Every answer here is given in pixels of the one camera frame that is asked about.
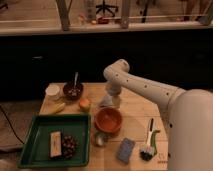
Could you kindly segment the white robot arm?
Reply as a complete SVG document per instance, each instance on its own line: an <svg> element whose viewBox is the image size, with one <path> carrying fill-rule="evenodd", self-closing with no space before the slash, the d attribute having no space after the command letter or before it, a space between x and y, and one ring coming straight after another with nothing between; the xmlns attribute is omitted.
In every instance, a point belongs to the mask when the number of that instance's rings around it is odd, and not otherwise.
<svg viewBox="0 0 213 171"><path fill-rule="evenodd" d="M169 117L168 171L213 171L213 93L185 90L129 73L124 59L103 70L111 96L124 87L166 110Z"/></svg>

